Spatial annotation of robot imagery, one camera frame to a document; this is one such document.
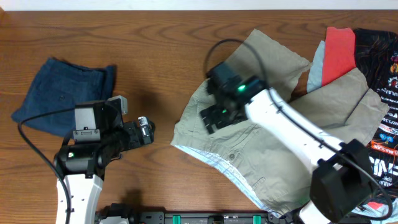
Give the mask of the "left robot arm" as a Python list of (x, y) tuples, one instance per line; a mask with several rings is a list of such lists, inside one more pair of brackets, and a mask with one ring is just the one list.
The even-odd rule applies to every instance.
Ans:
[(75, 106), (75, 129), (69, 132), (54, 164), (57, 181), (57, 223), (139, 223), (139, 216), (120, 203), (96, 208), (103, 189), (105, 169), (129, 151), (154, 142), (155, 124), (141, 116), (125, 122), (127, 100), (91, 101)]

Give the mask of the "khaki cargo shorts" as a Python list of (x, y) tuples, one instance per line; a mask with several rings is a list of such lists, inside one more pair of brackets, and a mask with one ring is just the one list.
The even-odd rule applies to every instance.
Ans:
[[(260, 61), (254, 52), (259, 53)], [(243, 77), (258, 73), (262, 62), (271, 86), (292, 108), (344, 142), (369, 143), (389, 109), (356, 68), (291, 100), (299, 77), (311, 62), (259, 30), (252, 31), (226, 62)], [(218, 169), (262, 210), (286, 213), (308, 202), (308, 170), (270, 132), (243, 121), (208, 134), (200, 111), (214, 102), (202, 83), (175, 125), (172, 145)]]

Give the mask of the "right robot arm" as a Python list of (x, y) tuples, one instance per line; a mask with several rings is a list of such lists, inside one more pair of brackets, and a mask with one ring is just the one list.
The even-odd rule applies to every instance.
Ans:
[(210, 134), (247, 118), (271, 132), (312, 176), (310, 201), (299, 212), (304, 223), (338, 223), (375, 189), (365, 146), (329, 135), (291, 108), (267, 83), (250, 78), (207, 81), (215, 105), (201, 111)]

